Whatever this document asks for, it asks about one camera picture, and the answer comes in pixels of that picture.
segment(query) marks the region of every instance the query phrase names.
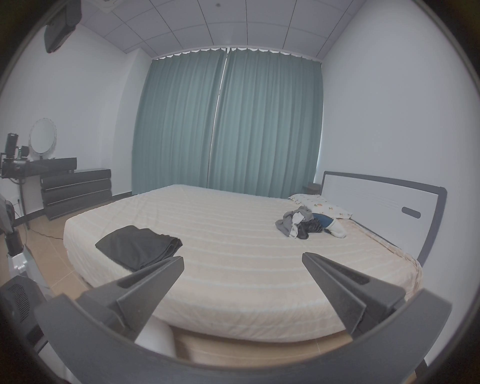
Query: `floral pillow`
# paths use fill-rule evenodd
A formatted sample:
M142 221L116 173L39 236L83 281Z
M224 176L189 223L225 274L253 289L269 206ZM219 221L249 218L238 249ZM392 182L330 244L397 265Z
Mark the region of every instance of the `floral pillow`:
M351 213L338 205L328 202L321 195L308 195L304 193L297 193L289 197L291 201L294 201L300 205L306 206L313 213L320 213L329 217L335 217L339 219L350 219Z

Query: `black garment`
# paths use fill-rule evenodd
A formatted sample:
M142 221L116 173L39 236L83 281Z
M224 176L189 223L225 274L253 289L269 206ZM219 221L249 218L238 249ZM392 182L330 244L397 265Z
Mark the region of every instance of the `black garment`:
M129 225L109 233L95 246L109 259L132 272L175 254L181 240Z
M300 224L297 225L298 228L298 239L308 239L309 233L319 233L322 232L324 227L320 224L318 219L312 219L310 221L302 221Z

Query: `mattress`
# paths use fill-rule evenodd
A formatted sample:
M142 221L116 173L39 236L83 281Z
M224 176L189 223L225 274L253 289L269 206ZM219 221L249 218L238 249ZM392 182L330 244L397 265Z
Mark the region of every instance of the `mattress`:
M185 270L154 316L236 339L294 342L345 329L302 264L304 252L402 286L407 299L419 289L419 263L351 220L341 220L344 239L284 236L275 221L296 208L287 199L172 185L68 219L64 245L75 270L97 287L130 273L95 247L110 232L135 225L180 238Z

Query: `mirror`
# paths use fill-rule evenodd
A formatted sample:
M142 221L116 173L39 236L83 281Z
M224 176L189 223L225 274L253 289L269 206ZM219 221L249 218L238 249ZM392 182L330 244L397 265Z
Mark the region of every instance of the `mirror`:
M54 147L57 140L57 129L50 119L40 119L30 131L28 145L33 153L45 157Z

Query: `ceiling vent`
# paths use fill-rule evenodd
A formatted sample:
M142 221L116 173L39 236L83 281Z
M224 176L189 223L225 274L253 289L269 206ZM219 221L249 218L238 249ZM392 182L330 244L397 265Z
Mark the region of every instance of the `ceiling vent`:
M93 5L96 5L103 12L108 13L114 8L118 7L125 0L86 0Z

